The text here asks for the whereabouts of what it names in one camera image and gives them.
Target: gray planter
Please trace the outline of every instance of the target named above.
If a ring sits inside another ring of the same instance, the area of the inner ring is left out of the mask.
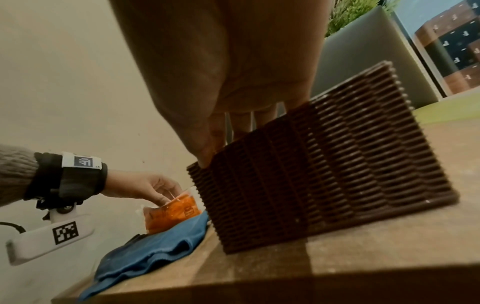
[[[413,58],[415,54],[393,22],[381,7],[377,7],[327,38],[311,96],[387,60],[393,62],[415,108],[438,101],[440,94]]]

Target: white device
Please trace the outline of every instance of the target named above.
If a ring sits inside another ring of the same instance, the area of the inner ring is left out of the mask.
[[[20,265],[81,240],[95,231],[91,215],[78,215],[77,206],[49,211],[51,225],[19,234],[6,243],[11,265]]]

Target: qr-like tag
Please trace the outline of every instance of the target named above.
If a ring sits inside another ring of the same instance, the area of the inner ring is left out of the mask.
[[[53,238],[55,239],[55,245],[66,242],[79,235],[79,231],[77,229],[77,223],[75,222],[58,226],[57,228],[52,229],[52,231],[53,231]]]
[[[62,168],[89,168],[102,169],[102,160],[94,156],[75,155],[70,152],[64,152],[61,159]]]

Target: orange snack pack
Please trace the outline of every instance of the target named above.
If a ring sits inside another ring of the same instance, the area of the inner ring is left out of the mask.
[[[201,212],[197,207],[195,197],[200,196],[198,196],[196,188],[191,187],[165,206],[160,208],[144,207],[143,215],[147,234],[167,231],[178,223],[199,215]]]

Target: cable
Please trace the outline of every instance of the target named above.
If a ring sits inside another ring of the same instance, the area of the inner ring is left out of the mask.
[[[16,229],[18,232],[20,232],[20,233],[26,232],[25,228],[23,228],[22,226],[17,225],[17,224],[7,223],[7,222],[0,222],[0,225],[5,225],[5,226],[13,227],[13,228],[15,228],[15,229]]]

